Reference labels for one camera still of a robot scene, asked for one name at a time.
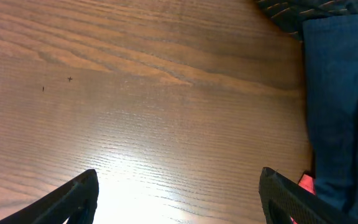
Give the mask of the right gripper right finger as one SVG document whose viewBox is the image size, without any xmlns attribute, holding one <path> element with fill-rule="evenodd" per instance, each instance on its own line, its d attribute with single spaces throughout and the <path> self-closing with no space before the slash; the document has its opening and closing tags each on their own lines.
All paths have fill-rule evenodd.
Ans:
<svg viewBox="0 0 358 224">
<path fill-rule="evenodd" d="M 262 169 L 259 195 L 267 224 L 358 224 L 269 167 Z"/>
</svg>

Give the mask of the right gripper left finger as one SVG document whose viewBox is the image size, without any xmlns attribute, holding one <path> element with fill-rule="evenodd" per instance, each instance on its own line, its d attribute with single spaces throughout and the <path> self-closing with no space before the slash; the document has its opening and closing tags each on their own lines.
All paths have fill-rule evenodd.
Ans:
<svg viewBox="0 0 358 224">
<path fill-rule="evenodd" d="M 0 224 L 92 224 L 98 195 L 97 173 L 88 169 Z"/>
</svg>

